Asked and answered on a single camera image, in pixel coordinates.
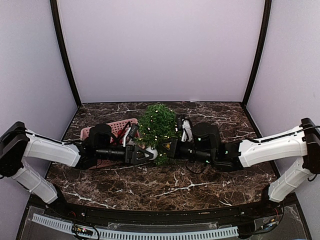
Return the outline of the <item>small green christmas tree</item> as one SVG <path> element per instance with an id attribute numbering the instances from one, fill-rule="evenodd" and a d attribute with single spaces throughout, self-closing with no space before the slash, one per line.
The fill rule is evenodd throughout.
<path id="1" fill-rule="evenodd" d="M 160 149 L 160 145 L 165 140 L 181 136 L 176 130 L 176 113 L 165 104 L 151 104 L 138 118 L 138 125 L 139 137 L 135 139 L 135 143 L 145 143 L 157 149 L 158 156 L 154 160 L 157 166 L 169 165 L 170 160 Z"/>

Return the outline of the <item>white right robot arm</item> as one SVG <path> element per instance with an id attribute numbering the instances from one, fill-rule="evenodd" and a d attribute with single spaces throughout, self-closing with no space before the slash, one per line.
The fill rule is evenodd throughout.
<path id="1" fill-rule="evenodd" d="M 263 190 L 263 200 L 255 205 L 255 213 L 266 217 L 275 203 L 297 189 L 311 176 L 320 174 L 320 127 L 310 118 L 287 131 L 262 138 L 246 138 L 222 142 L 216 125 L 200 122 L 190 125 L 178 120 L 182 137 L 172 137 L 162 143 L 172 159 L 186 159 L 211 165 L 220 172 L 235 172 L 255 165 L 291 159 L 289 168 Z"/>

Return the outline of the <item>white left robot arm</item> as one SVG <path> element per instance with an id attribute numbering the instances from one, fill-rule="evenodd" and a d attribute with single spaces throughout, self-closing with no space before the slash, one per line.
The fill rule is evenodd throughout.
<path id="1" fill-rule="evenodd" d="M 99 160 L 130 165 L 154 160 L 158 151 L 152 147 L 131 144 L 139 127 L 133 123 L 123 136 L 113 134 L 108 124 L 100 123 L 89 129 L 82 141 L 63 142 L 28 130 L 21 121 L 14 123 L 0 137 L 0 176 L 11 178 L 38 196 L 60 218 L 67 218 L 70 206 L 59 188 L 45 180 L 26 161 L 36 158 L 79 170 L 97 165 Z"/>

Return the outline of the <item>white ball ornament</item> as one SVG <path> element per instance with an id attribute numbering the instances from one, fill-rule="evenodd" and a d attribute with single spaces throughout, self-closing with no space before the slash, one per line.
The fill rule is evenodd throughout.
<path id="1" fill-rule="evenodd" d="M 155 160 L 158 157 L 158 151 L 156 148 L 149 146 L 145 149 L 144 156 L 149 160 Z"/>

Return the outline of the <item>pink plastic basket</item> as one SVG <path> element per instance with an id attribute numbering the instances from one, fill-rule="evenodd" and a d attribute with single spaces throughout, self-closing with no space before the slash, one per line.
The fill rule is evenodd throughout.
<path id="1" fill-rule="evenodd" d="M 107 123 L 111 127 L 111 132 L 119 139 L 119 143 L 123 144 L 123 137 L 126 131 L 132 126 L 132 124 L 138 124 L 138 120 L 136 118 L 130 118 L 115 122 Z M 83 128 L 80 132 L 80 140 L 84 141 L 90 133 L 90 127 Z M 105 168 L 115 165 L 123 164 L 120 160 L 109 160 L 109 159 L 98 159 L 96 165 L 90 167 L 90 170 Z"/>

